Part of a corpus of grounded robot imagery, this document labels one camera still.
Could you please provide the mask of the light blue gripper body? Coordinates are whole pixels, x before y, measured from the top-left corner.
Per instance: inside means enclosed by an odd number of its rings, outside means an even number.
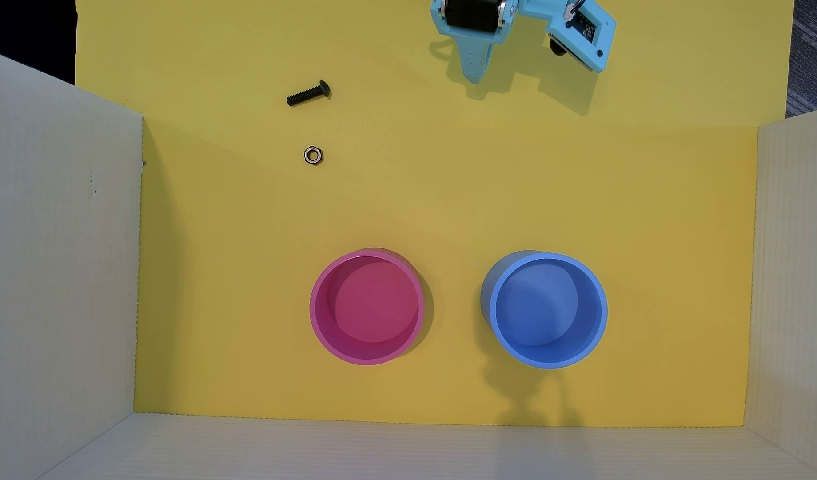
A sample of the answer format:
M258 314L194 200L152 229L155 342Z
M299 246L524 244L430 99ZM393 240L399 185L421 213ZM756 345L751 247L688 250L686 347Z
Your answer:
M442 35L503 44L518 7L519 1L431 1L430 14Z

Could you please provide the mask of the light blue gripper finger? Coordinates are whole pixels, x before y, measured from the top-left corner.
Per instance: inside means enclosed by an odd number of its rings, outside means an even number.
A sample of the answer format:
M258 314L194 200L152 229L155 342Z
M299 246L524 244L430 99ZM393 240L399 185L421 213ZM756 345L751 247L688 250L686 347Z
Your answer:
M457 38L461 71L471 84L479 84L485 76L494 42L488 38Z

